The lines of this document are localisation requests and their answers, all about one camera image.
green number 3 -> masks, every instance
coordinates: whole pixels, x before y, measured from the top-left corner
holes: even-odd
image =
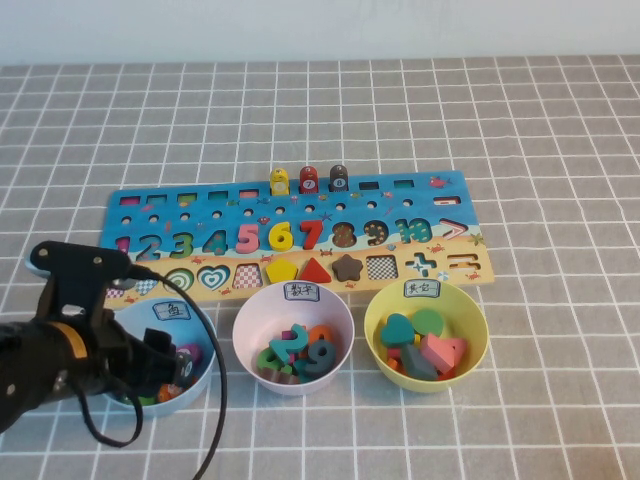
[[[186,258],[193,253],[193,235],[176,233],[173,239],[176,241],[176,250],[169,254],[171,258]]]

red number 7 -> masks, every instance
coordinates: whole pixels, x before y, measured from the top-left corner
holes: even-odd
[[[308,232],[307,239],[304,241],[304,245],[302,246],[305,250],[311,250],[316,246],[318,242],[318,238],[320,238],[320,234],[324,226],[322,224],[322,220],[307,220],[300,224],[301,232]]]

gray grid tablecloth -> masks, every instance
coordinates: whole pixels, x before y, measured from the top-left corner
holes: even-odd
[[[370,294],[346,296],[353,354],[326,390],[282,398],[234,359],[237,303],[213,305],[230,411],[208,478],[640,478],[640,56],[0,69],[0,321],[41,284],[20,259],[96,243],[110,192],[327,175],[463,170],[497,274],[467,290],[491,348],[437,395],[389,383],[367,350]],[[217,416],[207,395],[117,451],[76,402],[0,437],[0,478],[178,479]],[[132,418],[102,398],[96,422]]]

pink number 5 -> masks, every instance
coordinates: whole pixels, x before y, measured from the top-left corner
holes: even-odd
[[[243,254],[253,253],[260,248],[258,228],[258,225],[240,225],[238,243],[236,243],[236,252]]]

bowl label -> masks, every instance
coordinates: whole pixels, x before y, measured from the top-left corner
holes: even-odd
[[[407,298],[438,298],[440,296],[440,282],[431,279],[407,280],[404,282],[404,296]]]
[[[190,320],[191,314],[184,302],[160,302],[153,306],[158,320]]]
[[[288,282],[284,284],[284,298],[290,301],[319,302],[320,289],[312,283]]]

